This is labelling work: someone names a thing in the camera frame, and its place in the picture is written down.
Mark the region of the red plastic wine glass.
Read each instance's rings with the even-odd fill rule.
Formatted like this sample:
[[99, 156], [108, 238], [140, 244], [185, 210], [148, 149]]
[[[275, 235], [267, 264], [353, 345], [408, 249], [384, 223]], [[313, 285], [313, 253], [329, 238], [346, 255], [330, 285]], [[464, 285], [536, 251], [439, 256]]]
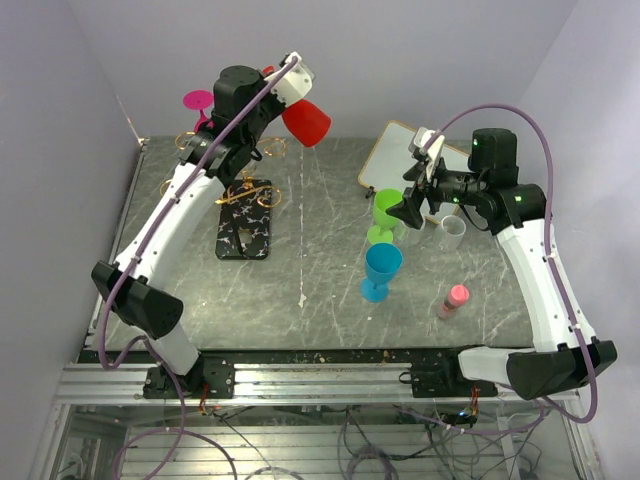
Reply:
[[307, 96], [290, 107], [284, 106], [281, 118], [289, 133], [303, 146], [310, 148], [327, 135], [331, 127], [331, 119], [323, 110], [309, 101]]

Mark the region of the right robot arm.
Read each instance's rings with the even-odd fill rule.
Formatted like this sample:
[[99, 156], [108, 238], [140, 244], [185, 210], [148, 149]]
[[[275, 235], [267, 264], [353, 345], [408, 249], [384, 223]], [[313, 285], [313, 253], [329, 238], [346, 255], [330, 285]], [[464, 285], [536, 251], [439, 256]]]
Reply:
[[511, 387], [525, 400], [586, 387], [617, 358], [580, 312], [562, 265], [551, 222], [550, 195], [518, 180], [517, 137], [508, 129], [474, 131], [466, 171], [447, 168], [441, 133], [418, 129], [409, 151], [410, 182], [391, 216], [422, 227], [421, 207], [436, 214], [444, 203], [470, 206], [486, 220], [509, 259], [525, 300], [533, 334], [530, 349], [477, 346], [457, 353], [440, 373], [442, 387], [459, 396], [476, 381]]

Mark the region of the pink plastic wine glass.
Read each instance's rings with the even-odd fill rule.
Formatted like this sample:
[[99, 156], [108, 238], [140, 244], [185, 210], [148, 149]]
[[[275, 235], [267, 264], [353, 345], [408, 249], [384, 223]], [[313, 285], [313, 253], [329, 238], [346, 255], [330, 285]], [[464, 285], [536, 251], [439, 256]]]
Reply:
[[199, 118], [194, 125], [194, 132], [198, 132], [202, 126], [211, 123], [210, 117], [206, 114], [206, 110], [214, 105], [214, 95], [208, 90], [193, 90], [183, 97], [183, 105], [191, 111], [196, 111]]

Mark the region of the green plastic wine glass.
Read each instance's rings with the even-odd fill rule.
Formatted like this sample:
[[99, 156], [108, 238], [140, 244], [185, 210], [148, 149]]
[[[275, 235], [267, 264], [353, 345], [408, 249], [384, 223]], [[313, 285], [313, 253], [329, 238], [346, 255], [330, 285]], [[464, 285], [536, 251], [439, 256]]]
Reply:
[[398, 219], [390, 216], [387, 209], [400, 204], [402, 200], [402, 193], [395, 189], [382, 189], [375, 193], [373, 201], [374, 224], [367, 231], [367, 240], [371, 245], [393, 242], [393, 229], [396, 227]]

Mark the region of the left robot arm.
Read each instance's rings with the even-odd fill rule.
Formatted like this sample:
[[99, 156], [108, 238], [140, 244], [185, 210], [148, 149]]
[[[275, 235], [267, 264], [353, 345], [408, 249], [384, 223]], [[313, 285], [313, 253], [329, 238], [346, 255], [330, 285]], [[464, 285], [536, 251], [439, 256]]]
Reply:
[[211, 118], [189, 141], [152, 214], [113, 262], [94, 266], [91, 278], [104, 300], [98, 320], [104, 369], [115, 370], [125, 359], [109, 361], [106, 354], [107, 324], [115, 314], [158, 355], [178, 395], [192, 397], [202, 389], [200, 353], [180, 324], [184, 304], [165, 291], [166, 280], [204, 214], [257, 159], [266, 127], [308, 93], [312, 77], [294, 85], [299, 62], [293, 55], [270, 73], [242, 65], [225, 68], [214, 84]]

